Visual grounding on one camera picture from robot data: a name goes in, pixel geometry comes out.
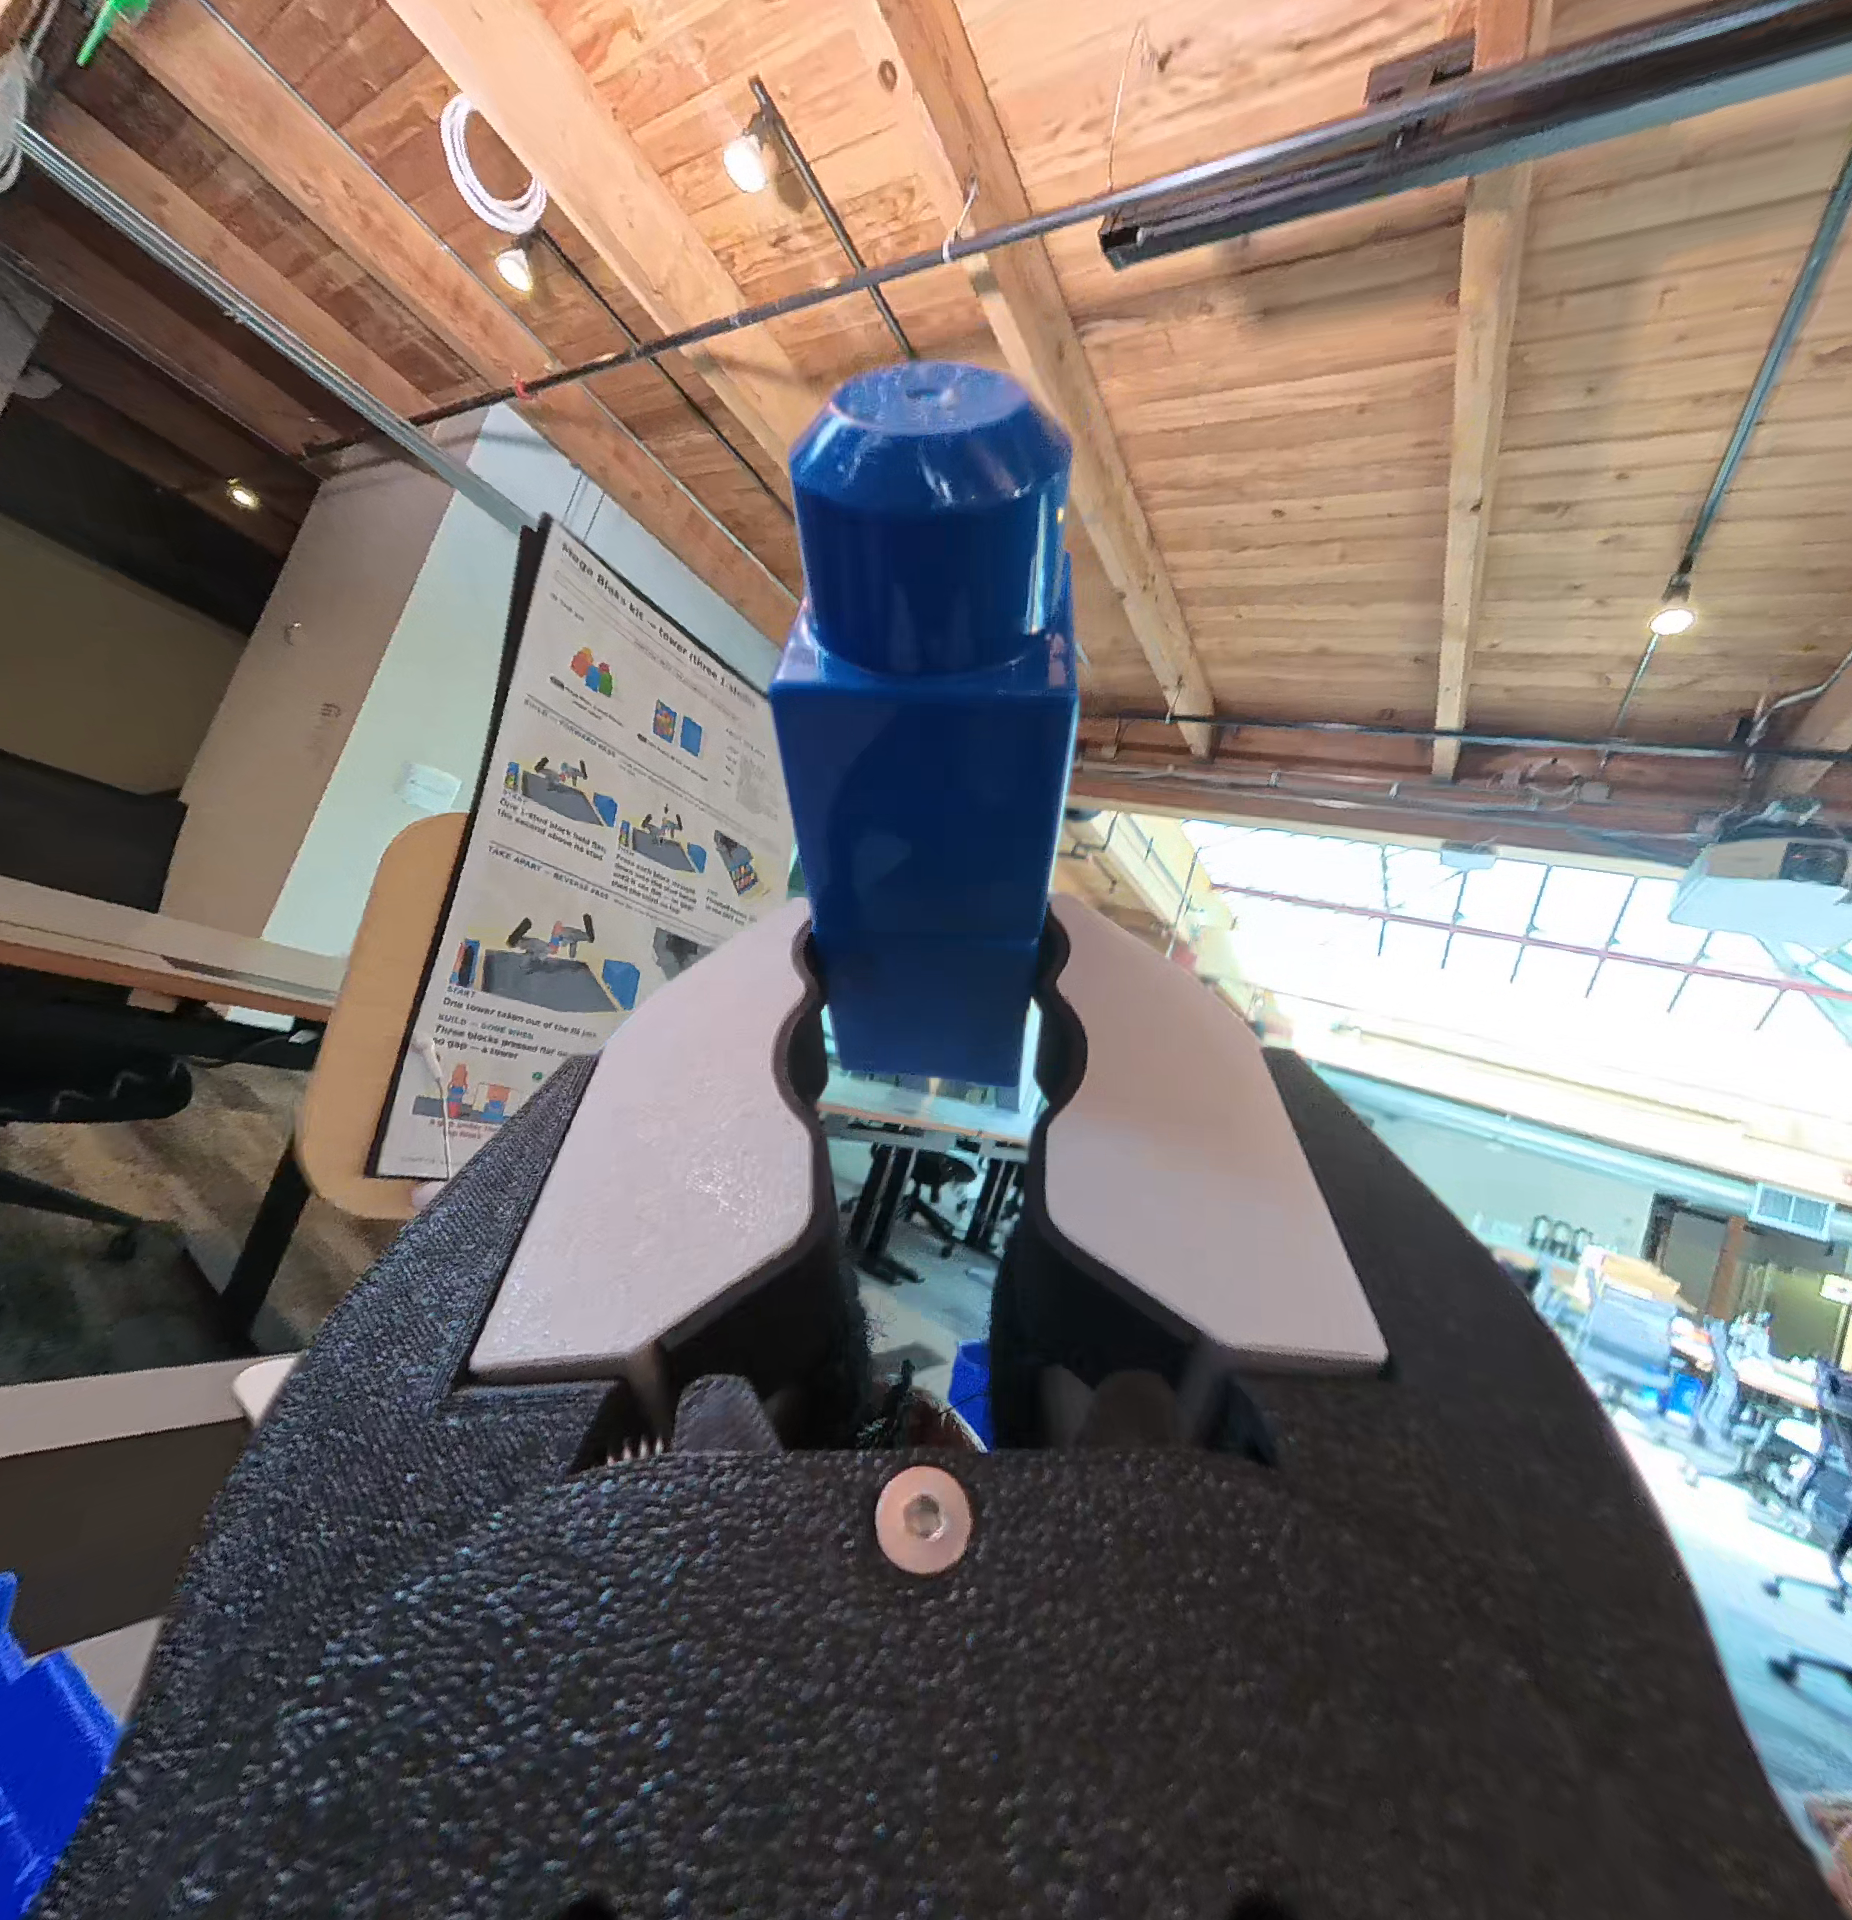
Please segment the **black ceiling track rail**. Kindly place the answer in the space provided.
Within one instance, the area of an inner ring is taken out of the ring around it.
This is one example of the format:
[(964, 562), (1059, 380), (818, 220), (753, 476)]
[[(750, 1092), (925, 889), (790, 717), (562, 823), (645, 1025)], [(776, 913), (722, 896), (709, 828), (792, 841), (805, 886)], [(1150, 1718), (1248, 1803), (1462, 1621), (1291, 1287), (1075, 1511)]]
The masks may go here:
[(492, 393), (420, 413), (410, 427), (679, 355), (762, 442), (786, 443), (795, 435), (787, 407), (807, 381), (770, 350), (733, 344), (835, 302), (972, 267), (992, 286), (992, 329), (1034, 350), (1053, 342), (1049, 327), (1015, 321), (1010, 271), (1018, 249), (1032, 249), (1043, 269), (1055, 234), (1098, 226), (1107, 269), (1128, 271), (1852, 73), (1852, 5), (1629, 11), (1565, 43), (1548, 43), (1538, 27), (1550, 5), (1462, 5), (1467, 34), (1423, 47), (1436, 61), (1433, 79), (1408, 79), (1400, 61), (1375, 67), (1359, 110), (1237, 142), (1177, 170), (1123, 174), (1132, 85), (1107, 87), (1102, 119), (1087, 124), (1085, 109), (1098, 99), (1075, 59), (1082, 32), (1110, 19), (1110, 5), (1015, 11), (1030, 59), (1001, 69), (1010, 89), (999, 94), (964, 5), (781, 5), (821, 51), (856, 36), (862, 65), (853, 70), (852, 129), (867, 125), (874, 110), (886, 118), (886, 157), (901, 180), (917, 186), (916, 228), (936, 244), (745, 302), (546, 7), (392, 5), (435, 65), (470, 85), (472, 107), (660, 327), (583, 363), (530, 378), (508, 371)]

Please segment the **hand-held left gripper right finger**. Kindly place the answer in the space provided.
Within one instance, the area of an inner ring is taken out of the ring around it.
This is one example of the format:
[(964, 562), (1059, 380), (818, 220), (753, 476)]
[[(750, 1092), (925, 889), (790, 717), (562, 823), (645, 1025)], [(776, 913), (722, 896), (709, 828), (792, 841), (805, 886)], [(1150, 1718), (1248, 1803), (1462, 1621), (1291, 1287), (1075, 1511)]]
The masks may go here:
[(1390, 1348), (1251, 1025), (1082, 899), (1034, 978), (1046, 1106), (990, 1305), (1003, 1450), (1270, 1453), (1260, 1380)]

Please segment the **instruction poster board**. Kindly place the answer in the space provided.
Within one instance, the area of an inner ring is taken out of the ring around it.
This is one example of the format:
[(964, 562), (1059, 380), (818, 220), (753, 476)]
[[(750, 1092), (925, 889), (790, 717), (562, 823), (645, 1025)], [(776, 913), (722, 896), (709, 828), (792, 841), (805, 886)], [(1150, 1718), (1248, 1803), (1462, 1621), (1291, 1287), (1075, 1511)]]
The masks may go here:
[(294, 1132), (402, 1222), (569, 1061), (787, 898), (766, 694), (553, 517), (521, 534), (475, 777), (387, 845)]

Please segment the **white ceiling projector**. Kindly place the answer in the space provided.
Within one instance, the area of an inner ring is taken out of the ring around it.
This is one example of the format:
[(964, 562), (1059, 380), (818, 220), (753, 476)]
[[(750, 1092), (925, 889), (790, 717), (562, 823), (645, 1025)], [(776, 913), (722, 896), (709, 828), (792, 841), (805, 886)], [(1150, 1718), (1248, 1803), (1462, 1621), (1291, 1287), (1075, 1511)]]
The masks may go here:
[(1852, 823), (1778, 799), (1712, 841), (1677, 885), (1669, 924), (1812, 954), (1852, 941)]

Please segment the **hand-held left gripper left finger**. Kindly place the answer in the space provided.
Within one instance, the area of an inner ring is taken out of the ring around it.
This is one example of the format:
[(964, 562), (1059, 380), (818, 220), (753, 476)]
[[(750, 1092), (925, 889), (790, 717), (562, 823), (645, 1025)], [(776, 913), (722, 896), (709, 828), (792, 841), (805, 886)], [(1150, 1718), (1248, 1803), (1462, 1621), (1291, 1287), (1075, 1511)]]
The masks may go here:
[(790, 1446), (849, 1442), (871, 1355), (818, 1118), (823, 1006), (797, 899), (625, 1019), (508, 1262), (472, 1382), (619, 1382), (671, 1436), (694, 1382), (737, 1377)]

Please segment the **blue mega block tower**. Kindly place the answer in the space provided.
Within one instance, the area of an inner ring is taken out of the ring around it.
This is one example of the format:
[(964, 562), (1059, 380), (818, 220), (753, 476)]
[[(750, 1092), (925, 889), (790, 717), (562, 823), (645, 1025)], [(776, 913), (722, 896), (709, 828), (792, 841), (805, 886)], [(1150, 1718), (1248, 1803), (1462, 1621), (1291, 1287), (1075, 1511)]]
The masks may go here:
[(1009, 1086), (1081, 712), (1071, 443), (1009, 373), (847, 380), (790, 458), (770, 708), (843, 1068)]

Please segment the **grey office desk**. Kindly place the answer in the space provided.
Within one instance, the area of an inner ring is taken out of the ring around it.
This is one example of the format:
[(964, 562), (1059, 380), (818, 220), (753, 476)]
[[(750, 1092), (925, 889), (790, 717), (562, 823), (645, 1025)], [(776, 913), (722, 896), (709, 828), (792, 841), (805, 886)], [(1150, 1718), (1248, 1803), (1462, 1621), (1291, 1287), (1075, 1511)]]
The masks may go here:
[(821, 1100), (826, 1135), (870, 1151), (858, 1190), (843, 1204), (843, 1234), (865, 1277), (886, 1285), (923, 1274), (892, 1248), (901, 1226), (919, 1226), (942, 1262), (992, 1258), (1023, 1208), (1037, 1092), (955, 1099), (939, 1081), (843, 1075)]
[(0, 875), (0, 1036), (306, 1075), (337, 960)]

